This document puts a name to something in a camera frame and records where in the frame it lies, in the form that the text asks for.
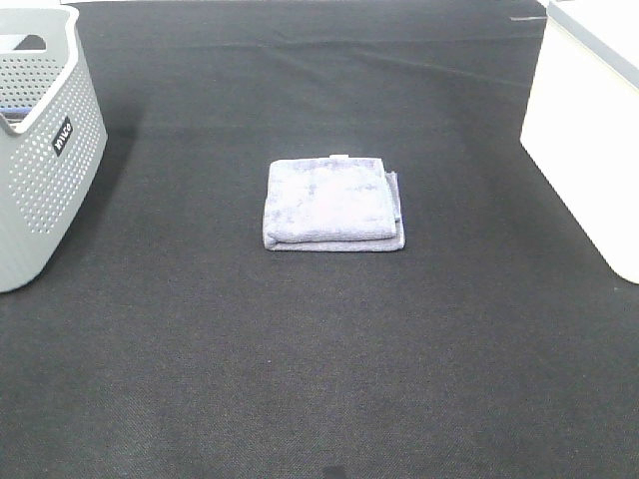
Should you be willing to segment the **blue cloth inside basket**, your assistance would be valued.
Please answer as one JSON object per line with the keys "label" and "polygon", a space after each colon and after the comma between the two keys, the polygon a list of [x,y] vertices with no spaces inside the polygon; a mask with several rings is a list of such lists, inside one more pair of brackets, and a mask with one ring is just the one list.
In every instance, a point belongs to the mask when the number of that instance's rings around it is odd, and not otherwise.
{"label": "blue cloth inside basket", "polygon": [[31,107],[1,107],[0,114],[9,123],[20,123],[31,110]]}

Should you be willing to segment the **black table mat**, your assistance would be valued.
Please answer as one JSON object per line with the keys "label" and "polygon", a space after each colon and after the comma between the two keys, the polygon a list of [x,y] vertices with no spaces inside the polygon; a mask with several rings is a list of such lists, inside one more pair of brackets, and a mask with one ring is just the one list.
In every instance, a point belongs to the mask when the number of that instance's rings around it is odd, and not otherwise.
{"label": "black table mat", "polygon": [[[5,478],[634,478],[638,288],[522,150],[535,1],[100,2],[108,143],[1,298]],[[270,252],[269,165],[378,157],[395,253]]]}

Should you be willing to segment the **lavender towel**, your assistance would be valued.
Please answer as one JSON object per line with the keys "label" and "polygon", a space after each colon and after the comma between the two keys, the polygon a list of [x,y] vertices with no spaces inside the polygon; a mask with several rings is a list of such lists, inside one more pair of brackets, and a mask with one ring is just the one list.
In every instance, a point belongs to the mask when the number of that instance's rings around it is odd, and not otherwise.
{"label": "lavender towel", "polygon": [[329,156],[270,164],[263,215],[271,251],[404,248],[397,174],[380,158]]}

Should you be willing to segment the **grey perforated laundry basket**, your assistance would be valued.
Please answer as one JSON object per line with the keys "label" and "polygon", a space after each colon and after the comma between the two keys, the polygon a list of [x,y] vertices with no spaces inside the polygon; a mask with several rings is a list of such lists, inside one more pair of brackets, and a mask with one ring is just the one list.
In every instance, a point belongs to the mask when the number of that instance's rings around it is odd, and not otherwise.
{"label": "grey perforated laundry basket", "polygon": [[41,49],[1,55],[1,289],[45,267],[89,191],[108,135],[77,30],[79,12],[58,1],[1,5],[4,35],[35,36]]}

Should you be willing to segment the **white storage bin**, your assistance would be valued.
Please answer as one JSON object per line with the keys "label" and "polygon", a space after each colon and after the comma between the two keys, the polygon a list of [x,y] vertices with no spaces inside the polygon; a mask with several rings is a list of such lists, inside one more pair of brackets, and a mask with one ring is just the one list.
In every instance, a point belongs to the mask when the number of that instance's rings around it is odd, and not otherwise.
{"label": "white storage bin", "polygon": [[551,1],[520,142],[610,268],[638,280],[638,4]]}

